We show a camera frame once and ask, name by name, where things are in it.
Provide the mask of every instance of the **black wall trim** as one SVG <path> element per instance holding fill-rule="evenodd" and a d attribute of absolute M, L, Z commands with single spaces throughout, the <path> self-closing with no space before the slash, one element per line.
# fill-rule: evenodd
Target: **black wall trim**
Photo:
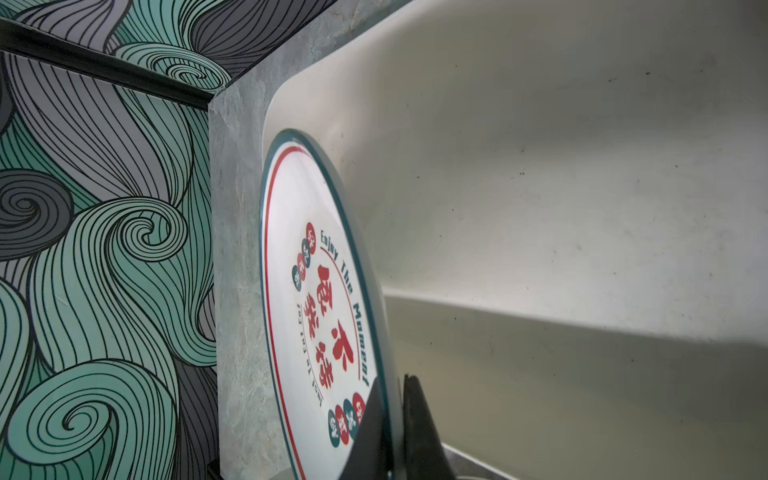
<path fill-rule="evenodd" d="M 214 97 L 163 74 L 5 18 L 0 18 L 0 50 L 201 110 L 207 110 L 208 102 Z"/>

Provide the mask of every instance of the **wave pattern wallpaper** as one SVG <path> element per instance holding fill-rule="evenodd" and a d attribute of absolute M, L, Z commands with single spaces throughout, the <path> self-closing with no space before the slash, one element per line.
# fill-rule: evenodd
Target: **wave pattern wallpaper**
<path fill-rule="evenodd" d="M 0 16 L 215 91 L 335 0 L 0 0 Z"/>
<path fill-rule="evenodd" d="M 2 73 L 0 478 L 205 478 L 207 112 L 7 53 Z"/>

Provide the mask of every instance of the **white sink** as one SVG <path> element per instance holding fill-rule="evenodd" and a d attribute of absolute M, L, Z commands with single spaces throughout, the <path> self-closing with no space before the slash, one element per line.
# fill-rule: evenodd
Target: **white sink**
<path fill-rule="evenodd" d="M 266 118 L 346 185 L 402 372 L 518 478 L 768 476 L 768 3 L 415 0 Z"/>

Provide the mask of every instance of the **gray marble countertop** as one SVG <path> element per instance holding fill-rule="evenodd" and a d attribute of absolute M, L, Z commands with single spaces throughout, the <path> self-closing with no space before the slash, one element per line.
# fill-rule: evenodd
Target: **gray marble countertop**
<path fill-rule="evenodd" d="M 409 1 L 338 0 L 209 105 L 220 467 L 226 480 L 261 480 L 290 467 L 267 357 L 259 280 L 261 136 L 267 108 L 285 80 Z"/>

